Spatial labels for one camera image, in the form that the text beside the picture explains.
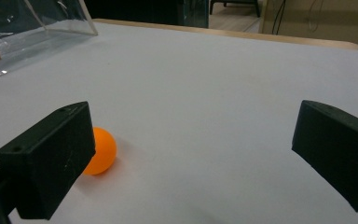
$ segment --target transparent acrylic container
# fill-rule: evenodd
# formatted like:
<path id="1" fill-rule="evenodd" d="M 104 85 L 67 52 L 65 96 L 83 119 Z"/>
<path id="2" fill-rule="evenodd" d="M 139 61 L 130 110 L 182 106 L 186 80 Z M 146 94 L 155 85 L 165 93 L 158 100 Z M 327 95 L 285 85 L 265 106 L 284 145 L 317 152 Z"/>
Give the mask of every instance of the transparent acrylic container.
<path id="1" fill-rule="evenodd" d="M 0 76 L 97 34 L 84 0 L 0 1 Z"/>

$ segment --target white table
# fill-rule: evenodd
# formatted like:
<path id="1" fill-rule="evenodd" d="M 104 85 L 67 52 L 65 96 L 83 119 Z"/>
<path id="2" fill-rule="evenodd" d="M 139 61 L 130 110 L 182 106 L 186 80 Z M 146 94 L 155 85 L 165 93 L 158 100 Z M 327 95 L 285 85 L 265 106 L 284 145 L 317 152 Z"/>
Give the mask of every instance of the white table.
<path id="1" fill-rule="evenodd" d="M 302 100 L 358 117 L 358 50 L 96 26 L 0 77 L 0 147 L 80 101 L 117 139 L 111 169 L 79 177 L 49 223 L 358 223 L 291 150 Z"/>

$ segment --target white surface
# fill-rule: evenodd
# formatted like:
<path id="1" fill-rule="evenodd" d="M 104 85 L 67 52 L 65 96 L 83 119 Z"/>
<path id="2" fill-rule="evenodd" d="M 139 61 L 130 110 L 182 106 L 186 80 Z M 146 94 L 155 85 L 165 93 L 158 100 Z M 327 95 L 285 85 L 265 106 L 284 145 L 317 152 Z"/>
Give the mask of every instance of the white surface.
<path id="1" fill-rule="evenodd" d="M 0 147 L 79 101 L 117 139 L 112 169 L 81 176 L 49 223 L 358 223 L 291 150 L 304 99 L 358 117 L 358 51 L 96 25 L 0 77 Z"/>

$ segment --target ping pong ball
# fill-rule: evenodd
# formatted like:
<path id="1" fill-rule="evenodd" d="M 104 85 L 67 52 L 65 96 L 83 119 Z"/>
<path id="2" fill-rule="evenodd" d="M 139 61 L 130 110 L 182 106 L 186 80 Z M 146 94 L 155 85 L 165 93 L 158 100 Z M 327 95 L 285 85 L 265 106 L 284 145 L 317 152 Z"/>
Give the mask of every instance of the ping pong ball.
<path id="1" fill-rule="evenodd" d="M 106 130 L 93 128 L 95 139 L 95 155 L 83 171 L 85 175 L 97 175 L 107 170 L 116 158 L 115 138 Z"/>

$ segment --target table edge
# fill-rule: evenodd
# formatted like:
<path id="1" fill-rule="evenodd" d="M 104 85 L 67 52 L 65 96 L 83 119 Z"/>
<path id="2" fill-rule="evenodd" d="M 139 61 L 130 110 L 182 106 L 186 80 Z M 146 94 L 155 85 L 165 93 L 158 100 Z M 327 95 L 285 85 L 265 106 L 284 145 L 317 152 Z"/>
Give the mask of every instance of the table edge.
<path id="1" fill-rule="evenodd" d="M 192 32 L 192 33 L 202 33 L 207 35 L 223 35 L 223 36 L 231 36 L 231 37 L 239 37 L 239 38 L 247 38 L 247 39 L 275 41 L 275 42 L 282 42 L 282 43 L 358 50 L 357 44 L 346 42 L 346 41 L 337 41 L 337 40 L 311 39 L 311 38 L 285 36 L 285 35 L 254 34 L 254 33 L 236 32 L 236 31 L 205 29 L 205 28 L 198 28 L 198 27 L 146 23 L 146 22 L 138 22 L 138 21 L 117 21 L 117 20 L 107 20 L 107 19 L 93 19 L 93 21 L 99 23 L 115 24 L 115 25 L 157 28 L 157 29 Z"/>

